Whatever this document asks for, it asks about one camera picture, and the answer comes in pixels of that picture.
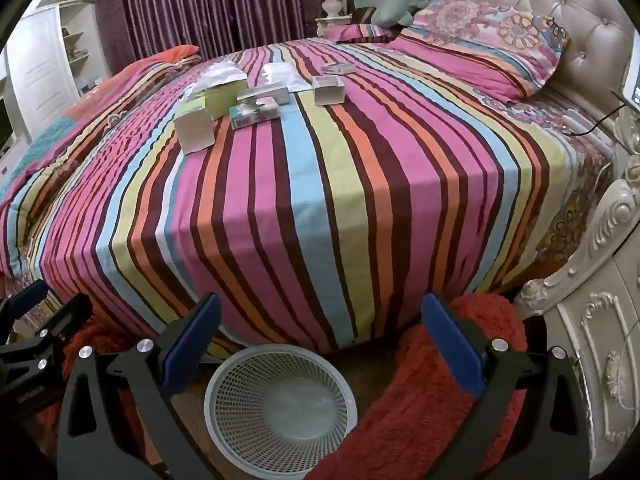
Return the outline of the white plastic bag with print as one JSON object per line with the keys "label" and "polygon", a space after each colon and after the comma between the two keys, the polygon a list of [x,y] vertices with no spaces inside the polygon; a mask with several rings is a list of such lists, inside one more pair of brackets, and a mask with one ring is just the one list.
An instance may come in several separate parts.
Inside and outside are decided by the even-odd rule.
{"label": "white plastic bag with print", "polygon": [[193,99],[198,92],[205,91],[210,88],[223,86],[224,84],[233,84],[234,82],[247,82],[247,74],[241,70],[233,62],[224,61],[217,62],[208,66],[198,79],[192,84],[186,86],[183,91],[181,101],[188,102]]}

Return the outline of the black television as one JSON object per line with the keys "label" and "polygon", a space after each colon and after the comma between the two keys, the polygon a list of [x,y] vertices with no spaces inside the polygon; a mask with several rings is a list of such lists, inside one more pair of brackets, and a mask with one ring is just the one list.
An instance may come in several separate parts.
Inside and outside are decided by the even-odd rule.
{"label": "black television", "polygon": [[6,110],[6,104],[4,104],[4,99],[0,99],[0,148],[6,145],[6,142],[9,141],[12,134],[13,127],[8,111]]}

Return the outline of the small white box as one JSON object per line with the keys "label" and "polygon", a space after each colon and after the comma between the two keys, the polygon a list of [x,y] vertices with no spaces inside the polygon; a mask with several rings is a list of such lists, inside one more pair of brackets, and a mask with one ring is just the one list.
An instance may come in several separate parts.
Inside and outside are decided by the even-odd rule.
{"label": "small white box", "polygon": [[317,106],[340,105],[345,102],[346,89],[337,75],[320,75],[312,78],[314,104]]}

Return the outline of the red shaggy rug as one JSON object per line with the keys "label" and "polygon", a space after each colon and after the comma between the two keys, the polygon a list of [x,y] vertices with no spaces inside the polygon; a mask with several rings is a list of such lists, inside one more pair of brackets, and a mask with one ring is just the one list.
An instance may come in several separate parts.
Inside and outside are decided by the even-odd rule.
{"label": "red shaggy rug", "polygon": [[[451,301],[457,314],[477,323],[487,337],[504,337],[515,350],[526,349],[524,325],[509,300],[495,294],[469,294]],[[90,321],[64,348],[62,377],[70,377],[81,344],[98,350],[120,351],[132,347],[132,337],[100,322]],[[474,398],[459,389],[426,328],[414,324],[398,341],[381,341],[336,354],[335,365],[350,377],[356,398],[367,405],[355,437],[311,471],[311,479],[421,479],[469,414]],[[204,444],[204,419],[196,421],[195,402],[204,399],[204,379],[188,393],[178,396],[178,408],[186,426],[198,430],[194,437],[207,459],[225,479],[256,479],[232,466]],[[134,452],[158,461],[157,452],[145,435],[129,392],[119,393],[125,420],[131,427]],[[482,463],[482,470],[500,462],[524,401],[524,392],[514,392],[506,420]]]}

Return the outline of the green forest tissue pack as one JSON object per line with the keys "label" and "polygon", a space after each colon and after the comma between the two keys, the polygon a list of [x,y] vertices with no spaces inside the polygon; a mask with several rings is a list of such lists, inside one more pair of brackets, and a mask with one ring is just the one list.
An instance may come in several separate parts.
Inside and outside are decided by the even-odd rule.
{"label": "green forest tissue pack", "polygon": [[273,98],[242,102],[230,108],[229,116],[232,129],[239,130],[277,119],[280,116],[280,105]]}

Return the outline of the ornate white nightstand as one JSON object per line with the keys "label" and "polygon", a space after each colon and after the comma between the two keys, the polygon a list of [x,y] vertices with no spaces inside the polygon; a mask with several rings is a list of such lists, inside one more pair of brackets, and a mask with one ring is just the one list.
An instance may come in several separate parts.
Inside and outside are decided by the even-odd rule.
{"label": "ornate white nightstand", "polygon": [[629,155],[565,266],[525,284],[521,318],[544,317],[548,341],[573,362],[585,403],[590,471],[600,474],[639,423],[639,114],[624,108],[615,136]]}

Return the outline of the far white nightstand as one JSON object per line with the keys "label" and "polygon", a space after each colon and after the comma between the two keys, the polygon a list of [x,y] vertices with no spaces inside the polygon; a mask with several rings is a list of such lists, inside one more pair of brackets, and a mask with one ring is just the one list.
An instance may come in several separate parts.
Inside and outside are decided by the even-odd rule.
{"label": "far white nightstand", "polygon": [[334,16],[333,18],[317,18],[316,34],[319,38],[326,36],[326,33],[334,26],[349,25],[352,22],[351,15]]}

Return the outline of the tufted beige headboard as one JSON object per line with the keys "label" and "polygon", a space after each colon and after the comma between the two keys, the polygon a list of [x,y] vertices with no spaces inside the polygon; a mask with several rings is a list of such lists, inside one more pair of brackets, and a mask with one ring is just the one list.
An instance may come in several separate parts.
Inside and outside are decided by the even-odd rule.
{"label": "tufted beige headboard", "polygon": [[496,110],[526,110],[556,104],[597,120],[612,112],[634,44],[634,24],[618,0],[469,0],[548,15],[567,32],[568,44],[544,88],[528,99],[503,104],[477,96]]}

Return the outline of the white mesh trash basket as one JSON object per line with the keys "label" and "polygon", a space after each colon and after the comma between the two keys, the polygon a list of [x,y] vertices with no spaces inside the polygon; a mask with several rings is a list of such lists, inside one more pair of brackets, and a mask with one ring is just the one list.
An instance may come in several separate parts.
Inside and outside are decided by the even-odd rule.
{"label": "white mesh trash basket", "polygon": [[261,344],[218,366],[204,396],[218,451],[258,479],[303,479],[356,427],[355,396],[327,360],[288,344]]}

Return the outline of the striped colourful bedspread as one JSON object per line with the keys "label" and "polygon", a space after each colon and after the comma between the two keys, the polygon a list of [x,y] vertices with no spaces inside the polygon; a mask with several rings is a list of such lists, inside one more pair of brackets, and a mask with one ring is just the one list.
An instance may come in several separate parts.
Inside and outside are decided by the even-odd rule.
{"label": "striped colourful bedspread", "polygon": [[566,109],[496,110],[383,46],[306,39],[232,61],[250,82],[270,62],[357,70],[343,104],[305,91],[271,122],[220,118],[189,155],[174,117],[202,61],[104,113],[1,202],[2,288],[47,282],[46,312],[83,292],[99,320],[142,337],[216,292],[215,356],[330,352],[410,323],[427,292],[499,290],[563,263],[611,179],[596,136],[562,133]]}

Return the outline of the floral pink pillow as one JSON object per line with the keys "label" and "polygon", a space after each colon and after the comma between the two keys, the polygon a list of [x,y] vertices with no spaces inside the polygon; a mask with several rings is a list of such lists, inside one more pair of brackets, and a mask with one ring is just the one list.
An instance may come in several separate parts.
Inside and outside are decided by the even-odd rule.
{"label": "floral pink pillow", "polygon": [[388,45],[509,104],[544,88],[570,43],[552,16],[470,0],[431,0]]}

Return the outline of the small tissue pack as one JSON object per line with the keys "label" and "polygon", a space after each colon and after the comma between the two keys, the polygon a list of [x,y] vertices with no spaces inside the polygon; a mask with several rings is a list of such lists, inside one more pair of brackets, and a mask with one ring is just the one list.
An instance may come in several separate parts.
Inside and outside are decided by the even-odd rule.
{"label": "small tissue pack", "polygon": [[335,75],[335,76],[344,76],[348,74],[355,73],[357,67],[354,63],[339,63],[334,62],[330,64],[326,64],[322,67],[321,73],[323,75]]}

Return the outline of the tall light green box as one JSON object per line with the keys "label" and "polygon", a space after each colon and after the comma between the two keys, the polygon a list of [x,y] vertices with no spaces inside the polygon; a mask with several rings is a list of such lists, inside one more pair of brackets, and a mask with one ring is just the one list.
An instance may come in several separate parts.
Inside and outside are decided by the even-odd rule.
{"label": "tall light green box", "polygon": [[215,143],[214,120],[204,98],[180,103],[174,117],[174,128],[185,155],[205,150]]}

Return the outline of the folded orange quilt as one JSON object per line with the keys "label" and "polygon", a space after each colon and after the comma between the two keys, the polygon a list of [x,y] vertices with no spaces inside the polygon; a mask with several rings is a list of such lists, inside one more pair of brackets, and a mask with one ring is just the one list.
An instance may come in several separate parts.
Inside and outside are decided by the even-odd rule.
{"label": "folded orange quilt", "polygon": [[180,70],[200,61],[199,47],[182,44],[133,62],[98,84],[29,144],[1,185],[1,201],[6,200],[13,183],[21,179],[21,174],[30,165],[38,165],[58,151],[67,138],[80,133],[104,113],[109,118],[123,110],[131,110],[155,92],[157,86],[163,86]]}

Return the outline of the white wardrobe shelf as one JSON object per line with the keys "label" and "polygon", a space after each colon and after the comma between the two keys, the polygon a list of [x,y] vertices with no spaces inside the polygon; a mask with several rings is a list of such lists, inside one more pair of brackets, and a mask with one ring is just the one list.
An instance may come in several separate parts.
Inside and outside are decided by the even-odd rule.
{"label": "white wardrobe shelf", "polygon": [[92,0],[26,13],[1,52],[1,99],[13,127],[1,149],[1,177],[55,119],[109,76]]}

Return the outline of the silver white carton box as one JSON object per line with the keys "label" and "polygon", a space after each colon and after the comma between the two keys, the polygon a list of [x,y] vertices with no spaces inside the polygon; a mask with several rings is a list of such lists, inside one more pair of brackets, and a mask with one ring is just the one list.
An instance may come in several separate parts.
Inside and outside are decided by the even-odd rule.
{"label": "silver white carton box", "polygon": [[285,84],[262,84],[239,92],[236,102],[254,103],[265,98],[273,98],[278,105],[286,105],[290,102],[290,92]]}

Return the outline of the white printed pouch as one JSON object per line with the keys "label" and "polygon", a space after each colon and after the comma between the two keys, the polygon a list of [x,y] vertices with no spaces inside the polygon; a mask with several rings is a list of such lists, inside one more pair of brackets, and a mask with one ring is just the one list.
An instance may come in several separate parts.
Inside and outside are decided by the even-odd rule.
{"label": "white printed pouch", "polygon": [[311,90],[311,84],[302,77],[296,67],[288,62],[271,62],[262,66],[260,78],[264,84],[280,84],[288,92]]}

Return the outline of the small pink pillow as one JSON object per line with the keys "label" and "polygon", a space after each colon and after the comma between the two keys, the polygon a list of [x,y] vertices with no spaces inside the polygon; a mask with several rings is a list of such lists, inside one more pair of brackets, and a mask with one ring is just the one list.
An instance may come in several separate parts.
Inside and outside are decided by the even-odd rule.
{"label": "small pink pillow", "polygon": [[398,36],[398,31],[373,24],[335,25],[324,35],[337,44],[387,44]]}

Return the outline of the purple curtain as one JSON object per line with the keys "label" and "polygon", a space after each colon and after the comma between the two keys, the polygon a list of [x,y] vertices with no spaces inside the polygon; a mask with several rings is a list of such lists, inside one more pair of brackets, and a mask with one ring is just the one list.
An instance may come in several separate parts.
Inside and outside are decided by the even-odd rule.
{"label": "purple curtain", "polygon": [[106,64],[129,64],[182,44],[206,60],[316,33],[321,0],[96,0]]}

